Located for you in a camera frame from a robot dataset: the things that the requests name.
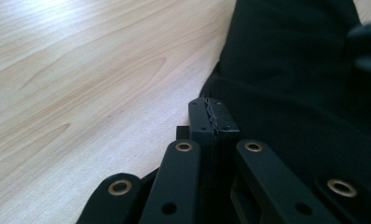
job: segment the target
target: light wood surface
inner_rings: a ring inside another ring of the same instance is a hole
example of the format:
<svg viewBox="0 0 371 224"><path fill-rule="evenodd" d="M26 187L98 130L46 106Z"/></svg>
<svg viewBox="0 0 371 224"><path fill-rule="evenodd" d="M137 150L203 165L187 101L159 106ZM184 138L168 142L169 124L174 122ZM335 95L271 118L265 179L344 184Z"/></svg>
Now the light wood surface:
<svg viewBox="0 0 371 224"><path fill-rule="evenodd" d="M106 177L157 168L234 3L0 1L0 223L75 223Z"/></svg>

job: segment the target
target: wooden table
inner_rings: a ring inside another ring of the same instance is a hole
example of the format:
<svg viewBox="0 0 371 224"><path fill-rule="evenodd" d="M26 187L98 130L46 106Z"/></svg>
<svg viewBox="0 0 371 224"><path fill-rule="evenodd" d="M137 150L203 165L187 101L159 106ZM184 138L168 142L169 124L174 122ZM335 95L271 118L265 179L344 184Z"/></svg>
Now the wooden table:
<svg viewBox="0 0 371 224"><path fill-rule="evenodd" d="M75 223L106 177L157 168L234 3L0 1L0 223Z"/></svg>

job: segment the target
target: brass ring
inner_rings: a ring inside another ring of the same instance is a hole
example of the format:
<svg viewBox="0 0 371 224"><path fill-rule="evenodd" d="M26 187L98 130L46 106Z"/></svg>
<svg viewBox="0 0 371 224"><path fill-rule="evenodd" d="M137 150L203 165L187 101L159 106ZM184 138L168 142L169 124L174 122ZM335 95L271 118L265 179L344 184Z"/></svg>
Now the brass ring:
<svg viewBox="0 0 371 224"><path fill-rule="evenodd" d="M118 185L118 184L125 184L125 188L124 189L116 189L116 185ZM128 193L128 191L130 191L131 188L132 188L132 183L129 180L122 179L122 180L118 180L118 181L113 182L109 186L109 193L111 195L114 195L114 196L119 196L119 195L123 195L123 194Z"/></svg>
<svg viewBox="0 0 371 224"><path fill-rule="evenodd" d="M350 184L346 183L340 179L330 179L327 181L327 186L333 192L348 198L353 198L357 195L357 190Z"/></svg>
<svg viewBox="0 0 371 224"><path fill-rule="evenodd" d="M187 152L192 149L192 145L189 143L178 143L175 148L179 151Z"/></svg>
<svg viewBox="0 0 371 224"><path fill-rule="evenodd" d="M261 145L255 142L247 142L246 144L244 144L244 147L252 152L260 152L263 149Z"/></svg>

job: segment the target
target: black fabric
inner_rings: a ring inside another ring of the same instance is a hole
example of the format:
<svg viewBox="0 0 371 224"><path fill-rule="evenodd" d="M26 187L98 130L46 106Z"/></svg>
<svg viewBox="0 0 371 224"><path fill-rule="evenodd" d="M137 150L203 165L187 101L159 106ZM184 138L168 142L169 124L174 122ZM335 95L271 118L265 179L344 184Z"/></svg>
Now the black fabric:
<svg viewBox="0 0 371 224"><path fill-rule="evenodd" d="M343 175L371 190L371 74L341 59L358 24L351 0L239 0L201 95L308 186Z"/></svg>

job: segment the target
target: round hole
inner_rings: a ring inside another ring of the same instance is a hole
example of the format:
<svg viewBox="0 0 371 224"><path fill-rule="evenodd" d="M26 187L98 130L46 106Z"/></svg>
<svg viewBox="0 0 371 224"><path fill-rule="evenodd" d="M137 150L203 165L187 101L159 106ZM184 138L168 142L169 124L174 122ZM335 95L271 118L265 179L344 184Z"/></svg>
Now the round hole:
<svg viewBox="0 0 371 224"><path fill-rule="evenodd" d="M166 215L172 215L176 213L177 206L175 203L165 203L162 205L161 210Z"/></svg>
<svg viewBox="0 0 371 224"><path fill-rule="evenodd" d="M343 197L352 198L357 195L357 190L350 184L340 179L330 179L327 181L327 186L334 193Z"/></svg>
<svg viewBox="0 0 371 224"><path fill-rule="evenodd" d="M132 183L129 180L117 180L109 186L109 193L114 196L119 196L128 193L132 188Z"/></svg>
<svg viewBox="0 0 371 224"><path fill-rule="evenodd" d="M304 203L296 203L295 209L300 214L305 215L305 216L311 216L313 214L313 210L311 210L311 208L307 204L304 204Z"/></svg>
<svg viewBox="0 0 371 224"><path fill-rule="evenodd" d="M262 146L254 142L248 142L244 144L244 147L247 150L252 151L252 152L259 152L262 150Z"/></svg>
<svg viewBox="0 0 371 224"><path fill-rule="evenodd" d="M175 148L179 151L189 151L192 149L192 145L189 143L179 143L175 146Z"/></svg>

